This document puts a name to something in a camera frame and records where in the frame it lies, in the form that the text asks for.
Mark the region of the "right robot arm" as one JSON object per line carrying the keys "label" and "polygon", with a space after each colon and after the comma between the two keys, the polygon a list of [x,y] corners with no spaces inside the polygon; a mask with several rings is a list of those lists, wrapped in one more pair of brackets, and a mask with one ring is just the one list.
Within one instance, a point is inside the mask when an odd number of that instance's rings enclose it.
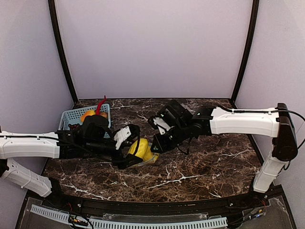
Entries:
{"label": "right robot arm", "polygon": [[166,153],[201,135],[247,134],[271,137],[273,148],[254,177],[253,191],[265,193],[278,174],[296,158],[299,148],[295,127],[286,104],[255,110],[229,109],[223,106],[199,107],[194,113],[177,100],[170,100],[149,123],[159,130],[151,151]]}

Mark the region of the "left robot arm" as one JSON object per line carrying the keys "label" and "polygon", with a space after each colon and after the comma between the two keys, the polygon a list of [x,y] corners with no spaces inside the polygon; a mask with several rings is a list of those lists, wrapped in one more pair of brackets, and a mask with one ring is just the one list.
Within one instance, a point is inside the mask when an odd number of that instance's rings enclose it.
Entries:
{"label": "left robot arm", "polygon": [[59,182],[43,177],[21,166],[16,157],[45,157],[73,159],[87,156],[122,165],[128,160],[121,148],[128,141],[140,138],[140,128],[129,124],[111,132],[108,119],[91,115],[72,130],[58,130],[44,134],[0,134],[0,177],[46,198],[61,193]]}

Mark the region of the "dark red toy food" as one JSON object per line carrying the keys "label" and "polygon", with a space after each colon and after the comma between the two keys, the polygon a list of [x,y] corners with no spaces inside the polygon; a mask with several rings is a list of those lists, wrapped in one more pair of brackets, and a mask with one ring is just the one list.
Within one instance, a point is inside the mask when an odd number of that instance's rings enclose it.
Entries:
{"label": "dark red toy food", "polygon": [[79,129],[81,127],[81,125],[80,124],[68,124],[68,128],[70,129],[70,130],[77,130],[77,129]]}

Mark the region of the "brown toy kiwi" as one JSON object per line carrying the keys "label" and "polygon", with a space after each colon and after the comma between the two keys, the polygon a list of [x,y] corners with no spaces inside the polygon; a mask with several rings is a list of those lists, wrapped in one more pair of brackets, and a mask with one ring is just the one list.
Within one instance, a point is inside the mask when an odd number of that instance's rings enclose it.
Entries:
{"label": "brown toy kiwi", "polygon": [[104,118],[108,118],[108,113],[107,112],[100,112],[100,116]]}

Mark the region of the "red toy chili pepper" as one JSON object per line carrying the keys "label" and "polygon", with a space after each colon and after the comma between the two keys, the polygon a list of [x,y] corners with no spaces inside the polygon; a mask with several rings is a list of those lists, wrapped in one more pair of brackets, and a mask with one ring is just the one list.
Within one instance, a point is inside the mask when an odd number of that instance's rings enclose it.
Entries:
{"label": "red toy chili pepper", "polygon": [[96,112],[95,112],[96,115],[100,115],[100,113],[101,113],[101,107],[102,107],[102,105],[106,102],[106,99],[107,99],[106,96],[104,96],[103,100],[101,100],[101,101],[98,103],[97,108],[96,108]]}

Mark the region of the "orange yellow toy mango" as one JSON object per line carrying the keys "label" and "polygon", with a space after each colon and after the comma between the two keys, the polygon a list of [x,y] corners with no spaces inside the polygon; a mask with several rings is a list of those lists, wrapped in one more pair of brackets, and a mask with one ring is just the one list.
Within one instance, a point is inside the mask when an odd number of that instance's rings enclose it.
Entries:
{"label": "orange yellow toy mango", "polygon": [[95,115],[95,114],[96,114],[96,111],[95,111],[95,110],[88,110],[88,111],[86,111],[86,112],[80,117],[80,121],[83,123],[86,117],[92,116],[92,115]]}

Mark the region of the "blue perforated plastic basket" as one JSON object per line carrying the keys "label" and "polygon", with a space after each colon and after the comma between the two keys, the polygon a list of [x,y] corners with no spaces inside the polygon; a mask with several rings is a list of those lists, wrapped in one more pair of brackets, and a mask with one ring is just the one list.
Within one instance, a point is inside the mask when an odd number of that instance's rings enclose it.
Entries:
{"label": "blue perforated plastic basket", "polygon": [[[61,115],[61,119],[59,122],[58,130],[69,130],[69,125],[76,125],[76,124],[82,124],[81,117],[89,110],[96,110],[97,106],[88,106],[73,110],[67,110],[64,111]],[[111,113],[110,113],[110,105],[109,104],[103,104],[100,112],[106,112],[108,115],[108,121],[109,125],[108,127],[111,127]]]}

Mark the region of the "black front table rail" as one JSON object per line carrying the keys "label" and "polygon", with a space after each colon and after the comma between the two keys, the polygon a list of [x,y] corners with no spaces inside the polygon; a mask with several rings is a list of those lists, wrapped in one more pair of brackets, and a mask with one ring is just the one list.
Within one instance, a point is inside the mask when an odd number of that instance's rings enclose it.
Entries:
{"label": "black front table rail", "polygon": [[56,208],[63,208],[81,215],[102,216],[105,214],[137,216],[173,216],[206,213],[209,216],[236,216],[244,210],[263,207],[267,203],[265,195],[253,193],[185,202],[123,202],[81,198],[65,194],[51,194],[43,199]]}

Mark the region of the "right black corner post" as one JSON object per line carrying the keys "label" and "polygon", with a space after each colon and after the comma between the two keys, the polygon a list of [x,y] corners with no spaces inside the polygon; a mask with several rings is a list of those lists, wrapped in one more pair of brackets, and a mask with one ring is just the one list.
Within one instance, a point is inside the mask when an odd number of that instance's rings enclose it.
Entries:
{"label": "right black corner post", "polygon": [[254,38],[254,33],[255,33],[255,27],[256,27],[256,22],[257,22],[257,16],[258,16],[258,11],[259,11],[259,0],[253,0],[252,1],[252,8],[251,8],[251,15],[250,15],[250,20],[249,20],[249,26],[248,26],[248,32],[247,32],[247,37],[245,40],[245,46],[244,46],[244,51],[243,51],[243,56],[241,59],[239,71],[237,74],[237,78],[235,81],[234,89],[230,98],[231,104],[235,104],[236,99],[238,97],[243,78],[244,78],[244,73],[247,67],[251,47],[252,47],[252,42]]}

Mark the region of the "black corner post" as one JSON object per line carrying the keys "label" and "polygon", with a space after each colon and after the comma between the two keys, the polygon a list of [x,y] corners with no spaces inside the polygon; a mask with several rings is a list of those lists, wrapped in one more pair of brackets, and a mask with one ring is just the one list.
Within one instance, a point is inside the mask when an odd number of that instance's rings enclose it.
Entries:
{"label": "black corner post", "polygon": [[256,27],[256,22],[257,22],[257,16],[258,16],[258,11],[259,11],[259,0],[253,0],[252,1],[252,8],[251,8],[251,15],[250,15],[250,20],[249,20],[249,26],[248,26],[248,32],[247,32],[247,37],[245,40],[245,46],[244,46],[244,51],[243,51],[243,56],[241,59],[239,71],[237,74],[237,78],[235,81],[234,89],[230,98],[231,104],[235,104],[236,99],[238,97],[243,78],[244,78],[244,73],[247,67],[251,47],[252,47],[252,42],[254,38],[254,33],[255,33],[255,27]]}
{"label": "black corner post", "polygon": [[61,38],[61,32],[59,27],[59,20],[56,10],[56,2],[55,0],[48,0],[48,6],[49,6],[49,13],[51,18],[51,25],[53,29],[53,35],[57,47],[57,52],[60,58],[61,67],[64,73],[65,81],[69,89],[70,96],[72,98],[73,104],[76,104],[78,102],[78,96],[74,87],[74,84],[72,82],[71,73],[68,67],[68,62],[66,59],[62,38]]}

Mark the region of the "left black corner post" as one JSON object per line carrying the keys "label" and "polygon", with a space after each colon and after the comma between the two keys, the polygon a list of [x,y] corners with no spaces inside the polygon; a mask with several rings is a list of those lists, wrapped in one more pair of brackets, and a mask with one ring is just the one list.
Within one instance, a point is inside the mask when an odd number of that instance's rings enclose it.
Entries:
{"label": "left black corner post", "polygon": [[53,35],[57,47],[57,52],[60,58],[61,67],[64,73],[65,81],[69,89],[70,96],[72,98],[73,104],[76,104],[78,102],[78,96],[74,87],[74,84],[72,82],[71,73],[68,67],[68,62],[66,59],[62,38],[61,38],[61,32],[59,27],[59,20],[56,10],[56,2],[55,0],[48,0],[48,6],[49,6],[49,13],[51,18],[51,25],[53,29]]}

